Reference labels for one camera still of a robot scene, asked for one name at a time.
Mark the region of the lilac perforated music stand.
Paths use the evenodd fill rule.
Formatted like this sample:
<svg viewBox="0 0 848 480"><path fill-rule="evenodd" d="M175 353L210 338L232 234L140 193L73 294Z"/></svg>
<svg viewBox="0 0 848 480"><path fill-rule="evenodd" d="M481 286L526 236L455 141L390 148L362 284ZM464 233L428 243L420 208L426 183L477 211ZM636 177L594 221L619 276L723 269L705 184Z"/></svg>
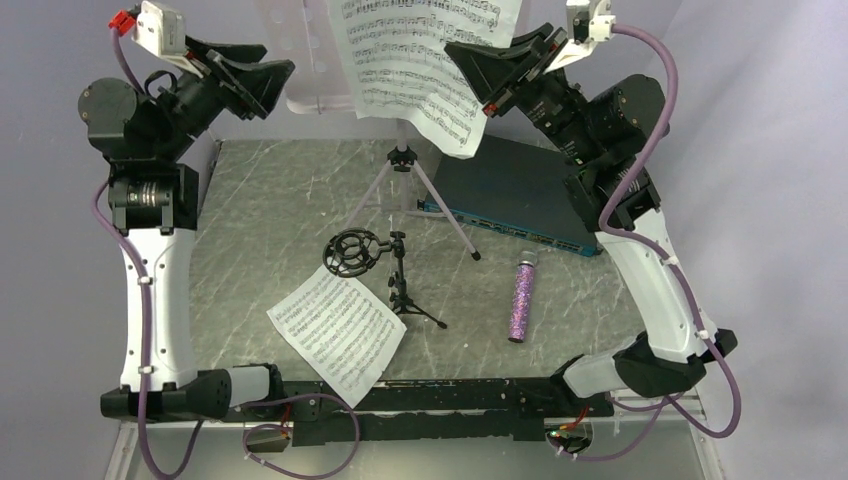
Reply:
<svg viewBox="0 0 848 480"><path fill-rule="evenodd" d="M353 227L360 213L373 207L423 217L424 212L416 209L411 196L411 179L418 177L438 205L434 218L447 220L471 257L480 260L478 248L463 232L409 145L410 135L421 134L405 120L356 115L329 21L328 2L257 1L254 6L272 41L273 53L296 65L285 87L284 99L289 111L316 120L339 117L375 121L381 128L381 137L393 142L392 149L378 163L380 169L375 179L348 214L344 226Z"/></svg>

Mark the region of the black microphone shock mount stand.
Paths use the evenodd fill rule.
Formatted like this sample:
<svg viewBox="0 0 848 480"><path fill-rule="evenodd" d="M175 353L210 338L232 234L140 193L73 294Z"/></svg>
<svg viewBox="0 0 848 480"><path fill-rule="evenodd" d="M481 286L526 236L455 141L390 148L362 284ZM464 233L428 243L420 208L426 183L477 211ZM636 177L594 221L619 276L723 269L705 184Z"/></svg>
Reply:
<svg viewBox="0 0 848 480"><path fill-rule="evenodd" d="M383 241L374 232L364 228L345 229L325 245L322 254L323 266L336 277L357 278L371 271L384 254L390 254L396 261L387 281L391 310L398 316L423 316L439 328L447 329L445 322L420 308L409 296L404 268L405 238L406 234L399 230L390 231L389 239Z"/></svg>

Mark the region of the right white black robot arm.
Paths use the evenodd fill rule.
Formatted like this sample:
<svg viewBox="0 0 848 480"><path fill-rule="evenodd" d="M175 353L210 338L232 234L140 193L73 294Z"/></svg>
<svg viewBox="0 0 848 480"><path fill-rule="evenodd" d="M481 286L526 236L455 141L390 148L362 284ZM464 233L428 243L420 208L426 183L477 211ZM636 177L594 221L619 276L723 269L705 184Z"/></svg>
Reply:
<svg viewBox="0 0 848 480"><path fill-rule="evenodd" d="M635 337L575 357L553 375L553 406L574 415L596 394L628 389L658 398L688 391L738 341L698 306L646 168L669 130L674 83L633 74L587 98L554 63L568 40L564 29L547 24L506 48L452 41L444 50L487 116L520 110L571 164L564 181L570 204L613 260L641 315L644 328Z"/></svg>

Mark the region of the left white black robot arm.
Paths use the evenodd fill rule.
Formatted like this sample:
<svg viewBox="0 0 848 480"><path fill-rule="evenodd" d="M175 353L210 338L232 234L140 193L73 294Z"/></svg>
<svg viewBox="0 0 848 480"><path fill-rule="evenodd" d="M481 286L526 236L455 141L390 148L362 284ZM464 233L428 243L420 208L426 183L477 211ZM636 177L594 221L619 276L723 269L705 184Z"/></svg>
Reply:
<svg viewBox="0 0 848 480"><path fill-rule="evenodd" d="M190 262L200 213L200 177L182 162L223 112L264 119L295 70L260 44L188 38L188 66L151 93L106 77L86 86L78 113L109 166L107 231L122 250L127 340L118 385L102 394L103 416L124 421L221 420L250 408L272 420L287 406L269 363L202 370L190 332Z"/></svg>

